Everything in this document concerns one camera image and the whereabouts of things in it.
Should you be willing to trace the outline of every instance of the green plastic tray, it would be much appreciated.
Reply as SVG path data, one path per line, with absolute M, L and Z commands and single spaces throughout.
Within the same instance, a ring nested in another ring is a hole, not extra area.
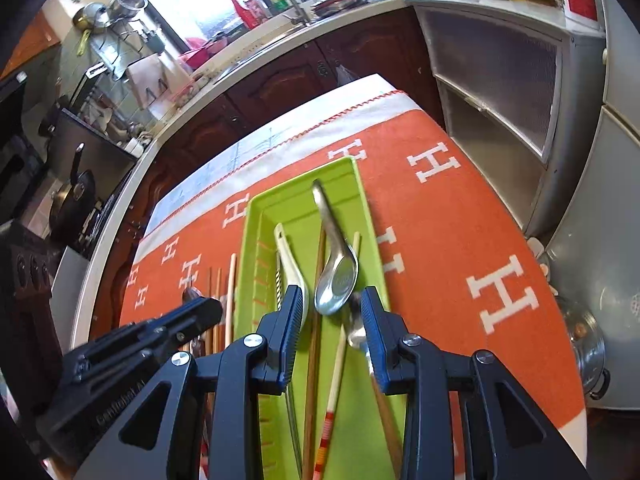
M 344 157 L 284 182 L 251 199 L 247 208 L 234 313 L 236 337 L 254 332 L 262 316 L 276 309 L 274 227 L 284 226 L 287 241 L 304 276 L 313 308 L 320 215 L 311 192 L 318 178 L 338 223 L 348 240 L 359 231 L 362 243 L 356 290 L 374 285 L 388 308 L 384 273 L 367 200 L 353 157 Z M 322 338 L 316 413 L 317 450 L 329 395 L 335 351 L 340 334 L 340 313 L 322 318 Z M 306 370 L 310 340 L 307 321 L 298 341 L 292 387 L 295 399 L 300 447 L 303 442 Z M 405 399 L 390 397 L 400 435 L 404 433 Z M 287 422 L 284 396 L 260 396 L 260 439 L 266 480 L 298 480 Z M 335 412 L 334 433 L 324 478 L 392 479 L 380 416 L 361 352 L 347 348 L 340 397 Z

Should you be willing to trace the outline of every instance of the orange tablecloth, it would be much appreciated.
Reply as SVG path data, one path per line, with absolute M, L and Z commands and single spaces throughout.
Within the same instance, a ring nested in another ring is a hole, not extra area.
M 378 234 L 391 309 L 443 350 L 495 352 L 584 461 L 586 417 L 574 353 L 545 278 L 500 199 L 447 134 L 378 76 L 334 92 L 348 109 L 331 113 L 337 105 L 331 95 L 303 105 L 288 123 L 289 114 L 264 127 L 273 133 L 286 124 L 284 140 L 271 135 L 260 155 L 239 167 L 236 160 L 205 186 L 201 174 L 186 186 L 202 188 L 195 196 L 172 198 L 175 209 L 140 245 L 121 324 L 175 307 L 189 279 L 207 293 L 210 268 L 221 267 L 226 281 L 248 199 L 350 154 Z M 296 117 L 306 110 L 321 116 L 318 107 L 328 101 L 324 120 L 295 130 Z M 456 471 L 464 471 L 461 456 Z

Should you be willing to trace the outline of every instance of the metal screw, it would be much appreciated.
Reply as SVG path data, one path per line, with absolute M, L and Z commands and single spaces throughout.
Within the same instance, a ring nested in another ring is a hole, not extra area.
M 407 346 L 418 346 L 422 342 L 422 338 L 417 334 L 404 334 L 402 342 Z
M 244 337 L 244 346 L 248 346 L 249 348 L 258 346 L 261 343 L 262 343 L 262 336 L 260 334 L 249 334 Z
M 483 365 L 490 365 L 495 361 L 495 355 L 493 355 L 488 350 L 478 350 L 476 352 L 476 359 L 480 361 Z
M 189 362 L 189 354 L 187 352 L 176 352 L 171 356 L 171 362 L 176 366 L 182 366 Z

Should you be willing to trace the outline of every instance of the refrigerator door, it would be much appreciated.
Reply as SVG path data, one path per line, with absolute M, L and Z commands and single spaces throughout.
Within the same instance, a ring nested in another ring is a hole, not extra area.
M 549 242 L 551 282 L 602 328 L 611 383 L 593 406 L 640 409 L 640 142 L 607 107 Z
M 603 101 L 640 131 L 640 33 L 616 0 L 602 0 L 607 27 Z

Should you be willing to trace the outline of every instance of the pan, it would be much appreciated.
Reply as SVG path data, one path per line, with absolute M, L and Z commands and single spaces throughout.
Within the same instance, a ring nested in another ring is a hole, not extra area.
M 91 33 L 101 34 L 110 25 L 107 7 L 98 2 L 86 4 L 73 17 L 74 27 L 82 31 L 82 39 L 78 44 L 76 54 L 84 56 L 86 51 L 86 42 L 89 40 Z
M 77 240 L 84 221 L 95 206 L 94 174 L 86 170 L 78 176 L 82 150 L 84 143 L 78 144 L 69 180 L 54 193 L 49 212 L 51 240 L 66 245 L 72 245 Z

